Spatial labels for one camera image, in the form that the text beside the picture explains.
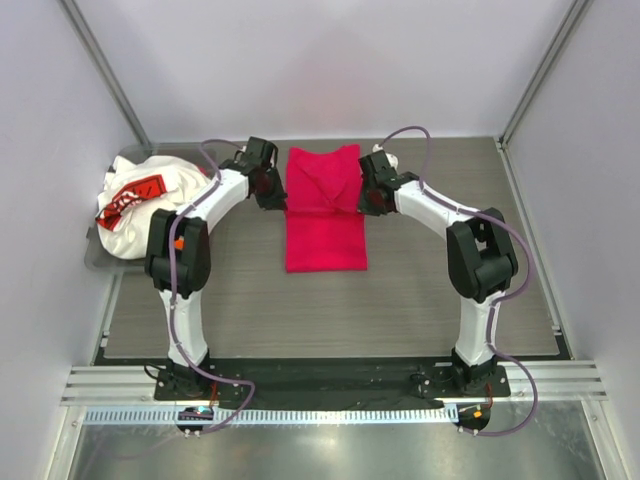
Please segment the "white t shirt red print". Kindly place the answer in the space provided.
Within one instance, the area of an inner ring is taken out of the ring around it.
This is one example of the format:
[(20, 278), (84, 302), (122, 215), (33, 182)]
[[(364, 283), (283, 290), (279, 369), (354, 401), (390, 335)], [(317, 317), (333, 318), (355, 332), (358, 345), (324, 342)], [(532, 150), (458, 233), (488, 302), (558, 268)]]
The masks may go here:
[(103, 248), (123, 260), (144, 258), (154, 212), (177, 209), (209, 183), (201, 168), (179, 157), (153, 155), (135, 164), (118, 155), (97, 197)]

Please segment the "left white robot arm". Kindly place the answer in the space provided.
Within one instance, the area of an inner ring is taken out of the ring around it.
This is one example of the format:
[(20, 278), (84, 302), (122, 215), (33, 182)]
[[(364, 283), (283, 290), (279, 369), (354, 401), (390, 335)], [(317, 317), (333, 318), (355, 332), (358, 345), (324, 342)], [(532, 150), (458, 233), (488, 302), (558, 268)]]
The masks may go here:
[(202, 324), (202, 291), (211, 274), (210, 234), (236, 205), (253, 197), (263, 210), (286, 208), (277, 169), (279, 150), (250, 137), (218, 164), (213, 178), (175, 210), (156, 210), (150, 220), (144, 270), (164, 304), (169, 351), (158, 375), (162, 387), (205, 397), (213, 385)]

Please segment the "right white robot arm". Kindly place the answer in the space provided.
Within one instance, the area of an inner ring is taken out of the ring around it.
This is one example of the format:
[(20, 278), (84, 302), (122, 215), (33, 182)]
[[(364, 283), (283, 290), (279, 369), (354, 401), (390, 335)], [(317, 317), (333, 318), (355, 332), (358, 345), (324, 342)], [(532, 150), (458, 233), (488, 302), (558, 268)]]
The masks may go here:
[(412, 172), (399, 173), (392, 156), (383, 150), (360, 158), (359, 165), (359, 212), (398, 213), (444, 239), (448, 278), (460, 296), (460, 328), (451, 352), (450, 379), (460, 394), (477, 393), (496, 374), (497, 300), (518, 272), (504, 217), (496, 209), (481, 211), (456, 202)]

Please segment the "clear plastic bin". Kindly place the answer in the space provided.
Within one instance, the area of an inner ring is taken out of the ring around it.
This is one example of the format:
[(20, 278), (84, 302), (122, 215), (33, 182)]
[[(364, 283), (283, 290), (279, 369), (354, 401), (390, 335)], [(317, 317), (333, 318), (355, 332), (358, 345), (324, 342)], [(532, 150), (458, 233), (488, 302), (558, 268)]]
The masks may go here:
[[(205, 172), (211, 174), (213, 167), (199, 151), (199, 143), (156, 143), (150, 146), (131, 145), (123, 148), (119, 154), (134, 164), (144, 162), (152, 155), (171, 155), (183, 158), (198, 167), (203, 167)], [(99, 238), (98, 227), (92, 225), (88, 228), (87, 248), (84, 256), (85, 266), (92, 271), (104, 271), (110, 273), (133, 272), (144, 273), (144, 260), (123, 260), (112, 256), (102, 246)]]

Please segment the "pink t shirt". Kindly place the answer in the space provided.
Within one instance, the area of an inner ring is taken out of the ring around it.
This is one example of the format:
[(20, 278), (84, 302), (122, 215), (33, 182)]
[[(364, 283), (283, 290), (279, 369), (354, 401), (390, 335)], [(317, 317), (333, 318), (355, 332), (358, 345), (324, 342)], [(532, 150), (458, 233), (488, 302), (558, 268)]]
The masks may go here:
[(360, 146), (329, 153), (289, 150), (285, 211), (288, 273), (368, 269), (365, 219), (357, 205), (362, 186)]

